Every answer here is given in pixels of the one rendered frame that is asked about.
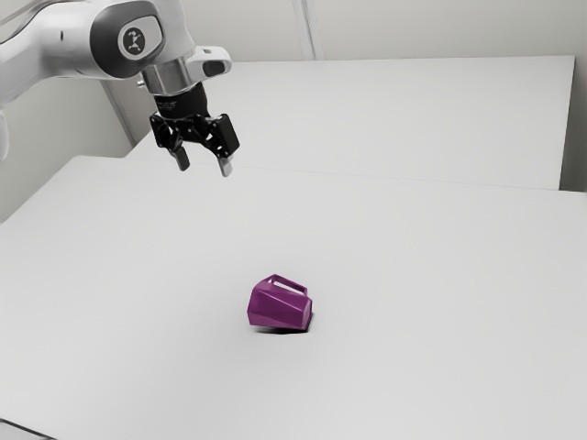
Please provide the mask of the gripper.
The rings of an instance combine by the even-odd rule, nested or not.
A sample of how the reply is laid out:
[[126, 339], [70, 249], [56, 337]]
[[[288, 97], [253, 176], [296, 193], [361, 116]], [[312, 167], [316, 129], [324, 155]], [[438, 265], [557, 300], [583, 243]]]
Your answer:
[[194, 129], [196, 143], [214, 154], [222, 176], [229, 177], [233, 171], [232, 156], [240, 143], [228, 114], [210, 117], [204, 87], [194, 86], [173, 96], [154, 95], [153, 98], [158, 114], [150, 116], [151, 131], [157, 146], [168, 151], [179, 170], [186, 171], [190, 160], [180, 133], [170, 128], [177, 121], [186, 123], [186, 129]]

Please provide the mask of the purple faceted mug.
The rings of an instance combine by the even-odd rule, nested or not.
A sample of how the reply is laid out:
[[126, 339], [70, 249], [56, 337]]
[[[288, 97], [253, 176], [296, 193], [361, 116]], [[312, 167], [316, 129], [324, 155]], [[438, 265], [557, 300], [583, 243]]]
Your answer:
[[313, 301], [305, 286], [272, 274], [253, 287], [247, 317], [253, 326], [306, 331], [312, 312]]

